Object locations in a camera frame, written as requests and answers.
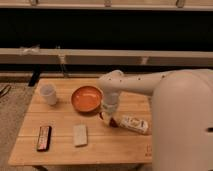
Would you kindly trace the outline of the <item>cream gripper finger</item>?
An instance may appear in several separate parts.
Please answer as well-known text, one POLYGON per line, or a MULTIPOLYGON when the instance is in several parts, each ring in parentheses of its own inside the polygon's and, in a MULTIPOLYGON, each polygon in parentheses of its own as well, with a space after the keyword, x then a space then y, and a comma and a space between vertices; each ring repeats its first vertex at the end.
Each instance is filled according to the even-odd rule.
POLYGON ((114 121, 114 119, 111 116, 109 116, 107 113, 102 112, 101 117, 102 117, 105 124, 107 124, 109 126, 115 126, 116 125, 116 122, 114 121))

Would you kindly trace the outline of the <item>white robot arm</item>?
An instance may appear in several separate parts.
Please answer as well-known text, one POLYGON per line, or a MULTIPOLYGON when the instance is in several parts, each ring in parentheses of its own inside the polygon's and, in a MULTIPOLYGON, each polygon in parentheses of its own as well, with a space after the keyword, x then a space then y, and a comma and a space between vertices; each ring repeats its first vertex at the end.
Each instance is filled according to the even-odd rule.
POLYGON ((153 171, 213 171, 213 70, 186 69, 98 79, 113 117, 122 92, 151 97, 153 171))

